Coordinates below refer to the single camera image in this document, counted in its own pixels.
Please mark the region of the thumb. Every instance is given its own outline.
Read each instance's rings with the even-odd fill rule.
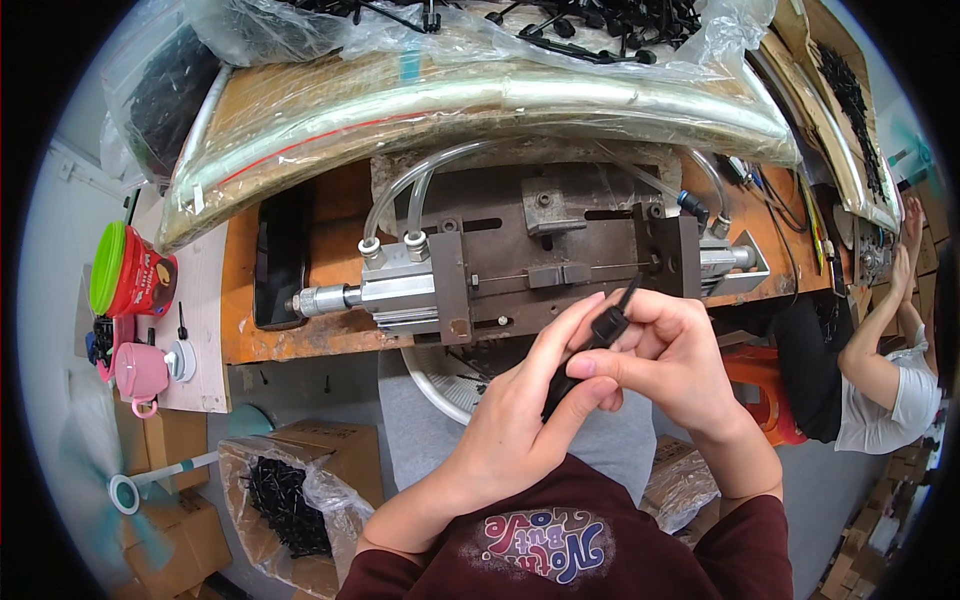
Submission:
[[[606,349],[587,350],[570,358],[566,374],[577,379],[606,376],[621,387],[650,399],[664,397],[672,381],[669,366],[656,360],[638,358]]]
[[[548,456],[566,454],[587,416],[618,387],[609,377],[593,377],[578,383],[564,396],[540,430],[534,448],[539,446],[539,450]]]

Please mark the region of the smartphone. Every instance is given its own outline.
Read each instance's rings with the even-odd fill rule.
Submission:
[[[310,207],[296,187],[260,204],[253,269],[253,324],[258,329],[278,331],[306,323],[283,304],[306,284]]]

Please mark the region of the black pants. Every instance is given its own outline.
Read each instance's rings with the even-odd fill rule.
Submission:
[[[853,335],[850,309],[845,300],[833,295],[804,294],[792,306],[790,300],[725,306],[710,314],[756,336],[774,335],[780,377],[797,426],[811,440],[833,442],[842,414],[843,380],[837,356]]]

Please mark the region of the fingernail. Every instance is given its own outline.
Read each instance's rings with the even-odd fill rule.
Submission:
[[[616,382],[612,379],[604,377],[593,384],[593,388],[590,390],[590,395],[594,398],[602,400],[603,398],[609,396],[616,390]]]
[[[566,364],[566,374],[577,379],[589,379],[597,372],[597,364],[588,356],[574,356]]]

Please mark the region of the white shirt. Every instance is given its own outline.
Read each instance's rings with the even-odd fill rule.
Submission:
[[[900,386],[892,411],[870,400],[847,377],[843,378],[843,415],[834,450],[886,454],[922,436],[936,418],[942,396],[937,377],[924,360],[928,347],[921,325],[912,348],[884,357],[900,369]]]

